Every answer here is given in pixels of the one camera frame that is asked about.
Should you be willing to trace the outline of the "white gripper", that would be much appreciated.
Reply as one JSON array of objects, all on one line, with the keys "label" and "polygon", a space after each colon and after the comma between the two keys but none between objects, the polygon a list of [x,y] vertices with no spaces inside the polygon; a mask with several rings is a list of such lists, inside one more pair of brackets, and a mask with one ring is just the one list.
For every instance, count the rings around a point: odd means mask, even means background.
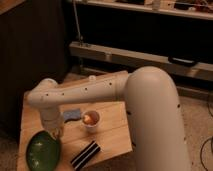
[{"label": "white gripper", "polygon": [[63,136],[64,119],[58,107],[42,109],[41,123],[52,138],[60,139]]}]

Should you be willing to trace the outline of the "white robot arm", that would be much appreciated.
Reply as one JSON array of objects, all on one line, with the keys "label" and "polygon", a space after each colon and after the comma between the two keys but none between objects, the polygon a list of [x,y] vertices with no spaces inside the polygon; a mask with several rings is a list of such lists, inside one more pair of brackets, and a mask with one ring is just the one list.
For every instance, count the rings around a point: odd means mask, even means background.
[{"label": "white robot arm", "polygon": [[27,96],[37,108],[43,128],[62,134],[59,106],[66,103],[122,101],[129,115],[137,171],[191,171],[184,122],[174,81],[164,70],[146,66],[91,76],[87,81],[60,87],[42,80]]}]

